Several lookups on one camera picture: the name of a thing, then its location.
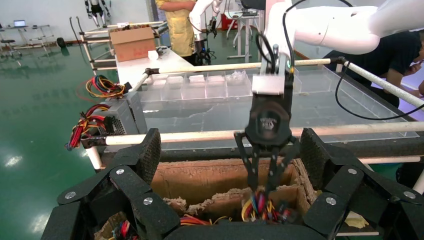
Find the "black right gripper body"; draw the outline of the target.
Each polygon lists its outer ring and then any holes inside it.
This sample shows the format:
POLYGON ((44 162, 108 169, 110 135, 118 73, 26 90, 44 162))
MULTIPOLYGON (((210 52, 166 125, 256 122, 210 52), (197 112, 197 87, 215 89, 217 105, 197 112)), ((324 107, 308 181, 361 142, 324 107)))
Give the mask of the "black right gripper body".
POLYGON ((254 75, 252 77, 252 105, 247 127, 248 135, 264 139, 264 148, 281 146, 292 136, 293 79, 280 75, 254 75))

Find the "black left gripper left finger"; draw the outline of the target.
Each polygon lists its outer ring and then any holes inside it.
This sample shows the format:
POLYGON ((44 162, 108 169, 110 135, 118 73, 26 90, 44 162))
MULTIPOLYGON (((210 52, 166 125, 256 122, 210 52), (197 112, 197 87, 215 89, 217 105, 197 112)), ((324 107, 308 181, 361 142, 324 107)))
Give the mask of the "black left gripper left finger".
POLYGON ((161 156, 157 128, 120 149, 103 170, 64 190, 42 234, 44 240, 92 240, 107 220, 124 213, 143 240, 164 240, 180 225, 177 213, 153 192, 161 156))

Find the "black-shirted person's hand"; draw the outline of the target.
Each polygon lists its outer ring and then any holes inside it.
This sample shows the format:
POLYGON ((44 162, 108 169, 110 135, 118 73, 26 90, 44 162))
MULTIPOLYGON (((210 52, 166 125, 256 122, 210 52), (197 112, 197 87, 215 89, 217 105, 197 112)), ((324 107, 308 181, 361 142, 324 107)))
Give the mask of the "black-shirted person's hand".
POLYGON ((405 76, 410 76, 410 75, 413 75, 413 74, 415 74, 415 73, 417 73, 421 68, 422 68, 422 63, 423 63, 424 61, 422 60, 422 61, 419 61, 419 62, 417 62, 417 63, 414 63, 414 64, 412 64, 409 68, 408 68, 408 70, 405 72, 405 76))

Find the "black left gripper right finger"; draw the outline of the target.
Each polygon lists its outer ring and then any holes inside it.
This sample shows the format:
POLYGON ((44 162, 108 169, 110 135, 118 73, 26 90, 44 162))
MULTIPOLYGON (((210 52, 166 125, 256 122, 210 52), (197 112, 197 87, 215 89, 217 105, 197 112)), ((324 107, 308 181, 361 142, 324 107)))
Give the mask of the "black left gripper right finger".
POLYGON ((424 198, 417 191, 369 170, 311 128, 302 131, 300 158, 312 187, 321 190, 303 221, 325 239, 336 237, 349 212, 381 230, 386 240, 423 239, 424 198))

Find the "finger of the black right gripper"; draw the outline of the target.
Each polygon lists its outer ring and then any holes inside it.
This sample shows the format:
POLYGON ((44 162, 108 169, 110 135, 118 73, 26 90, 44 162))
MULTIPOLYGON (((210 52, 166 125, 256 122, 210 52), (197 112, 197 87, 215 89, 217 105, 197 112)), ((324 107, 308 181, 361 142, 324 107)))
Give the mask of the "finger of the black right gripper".
POLYGON ((268 178, 265 186, 265 196, 268 198, 270 192, 274 191, 279 185, 282 173, 286 170, 291 161, 300 153, 301 144, 297 137, 290 136, 281 146, 274 146, 271 149, 271 159, 268 168, 268 178), (277 163, 280 150, 288 143, 292 143, 292 147, 287 151, 280 163, 277 163))
POLYGON ((264 139, 257 134, 248 135, 246 132, 235 132, 234 140, 240 153, 241 160, 247 171, 247 184, 253 193, 256 193, 259 186, 259 159, 261 149, 265 147, 264 139), (243 139, 246 138, 252 147, 252 157, 249 160, 247 151, 243 144, 243 139))

